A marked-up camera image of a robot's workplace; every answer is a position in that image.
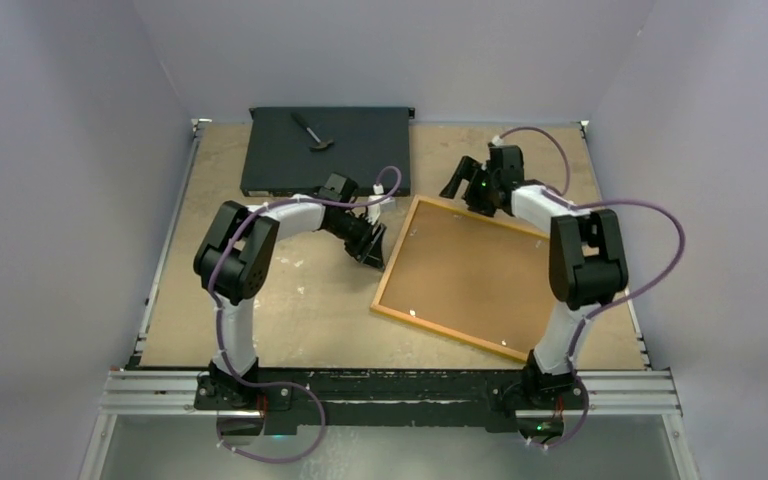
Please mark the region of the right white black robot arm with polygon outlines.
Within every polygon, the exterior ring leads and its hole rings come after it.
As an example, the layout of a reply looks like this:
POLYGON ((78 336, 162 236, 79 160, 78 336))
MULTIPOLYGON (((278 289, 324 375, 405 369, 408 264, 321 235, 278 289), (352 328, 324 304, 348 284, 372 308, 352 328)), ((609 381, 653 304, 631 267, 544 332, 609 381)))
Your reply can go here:
POLYGON ((460 195, 469 211, 487 217, 502 210, 548 235, 548 280, 557 303, 529 352, 521 392, 529 404, 544 407, 576 389, 576 363, 592 320, 628 284, 617 214, 576 205, 526 179, 523 153, 513 145, 490 146, 484 162, 462 157, 440 195, 460 195))

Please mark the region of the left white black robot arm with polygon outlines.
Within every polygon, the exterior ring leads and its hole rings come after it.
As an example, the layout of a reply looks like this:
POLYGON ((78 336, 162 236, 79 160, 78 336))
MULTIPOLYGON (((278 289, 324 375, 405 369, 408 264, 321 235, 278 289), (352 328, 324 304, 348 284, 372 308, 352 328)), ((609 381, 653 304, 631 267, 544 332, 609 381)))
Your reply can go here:
POLYGON ((325 231, 344 244, 356 262, 385 266, 381 207, 394 189, 375 183, 359 202, 353 180, 333 173, 311 194, 294 194, 259 206, 226 201, 219 208, 193 261, 194 272, 212 298, 217 350, 209 377, 232 408, 257 399, 258 357, 253 340, 254 301, 264 286, 275 246, 302 233, 325 231))

